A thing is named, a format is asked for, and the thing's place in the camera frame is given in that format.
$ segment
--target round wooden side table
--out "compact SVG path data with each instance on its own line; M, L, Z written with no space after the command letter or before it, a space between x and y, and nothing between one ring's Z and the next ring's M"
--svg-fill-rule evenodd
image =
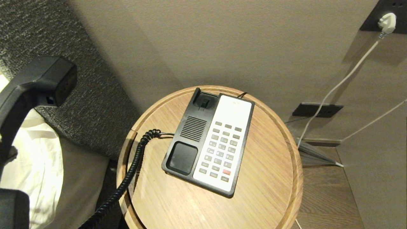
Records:
M212 94L242 92L199 86ZM152 105L134 124L120 153L119 185L130 167L137 142L151 129L175 132L196 87L174 92ZM161 162L171 139L147 144L140 172L120 199L129 228L291 228L302 197L302 165L295 142L277 114L255 102L234 197L229 199L167 175Z

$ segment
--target landline phone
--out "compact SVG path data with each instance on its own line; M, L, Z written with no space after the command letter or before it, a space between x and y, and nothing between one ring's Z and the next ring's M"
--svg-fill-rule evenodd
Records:
M171 175L233 197L254 102L197 88L162 162Z

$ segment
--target beige wall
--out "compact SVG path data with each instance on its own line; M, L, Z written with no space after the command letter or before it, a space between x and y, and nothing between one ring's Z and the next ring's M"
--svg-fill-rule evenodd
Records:
M406 228L407 103L338 148L365 228Z
M218 84L253 94L283 121L299 103L320 102L372 44L377 33L358 29L376 2L70 0L141 111L175 90ZM306 137L342 139L407 98L406 55L406 35L386 38L336 94L345 108ZM293 135L304 124L291 124Z

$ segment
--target black wall plate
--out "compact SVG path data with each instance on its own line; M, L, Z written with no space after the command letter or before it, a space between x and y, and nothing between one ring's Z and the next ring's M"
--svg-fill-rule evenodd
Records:
M301 103L293 112L293 116L303 116L303 117L311 117L317 112L318 107L320 104L318 103ZM342 105L333 105L333 104L326 104L323 105L321 110L319 111L317 117L318 118L331 118L334 116L338 111L340 111L344 106Z
M381 29L377 25L377 22L387 13L394 13L397 17L396 29L393 33L407 34L407 0L379 0L360 27L360 30L380 32Z

